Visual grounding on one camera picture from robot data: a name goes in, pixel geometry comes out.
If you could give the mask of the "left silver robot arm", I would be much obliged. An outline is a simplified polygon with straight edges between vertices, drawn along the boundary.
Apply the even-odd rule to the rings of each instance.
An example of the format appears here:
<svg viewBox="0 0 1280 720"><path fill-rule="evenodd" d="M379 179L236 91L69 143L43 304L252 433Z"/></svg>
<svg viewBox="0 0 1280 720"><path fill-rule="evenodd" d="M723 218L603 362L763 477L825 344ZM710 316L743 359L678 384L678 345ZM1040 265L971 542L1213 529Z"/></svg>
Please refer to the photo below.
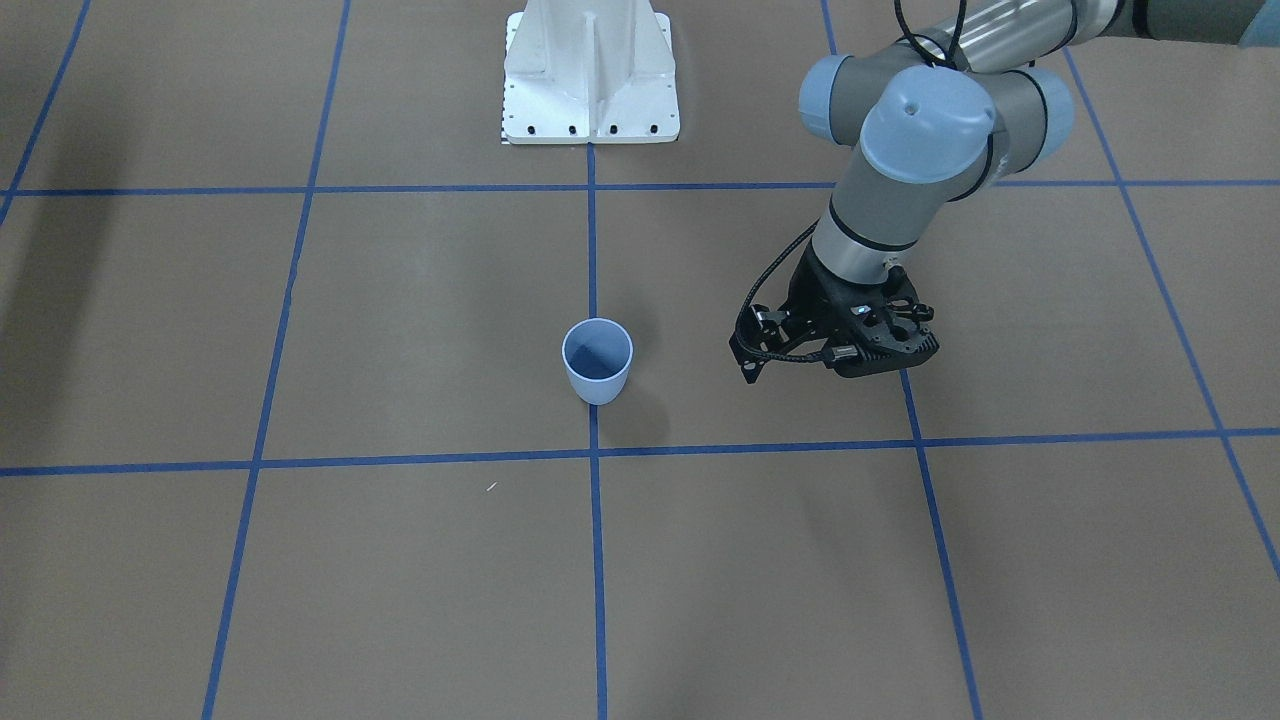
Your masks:
<svg viewBox="0 0 1280 720"><path fill-rule="evenodd" d="M817 137L850 149L827 209L787 252L778 307L749 291L730 336L748 383L768 363L820 364L845 378L900 372L940 345L904 260L946 202L1023 172L1068 140L1075 102L1037 61L1100 37L1277 46L1275 1L960 1L954 19L864 58L820 59L797 109Z"/></svg>

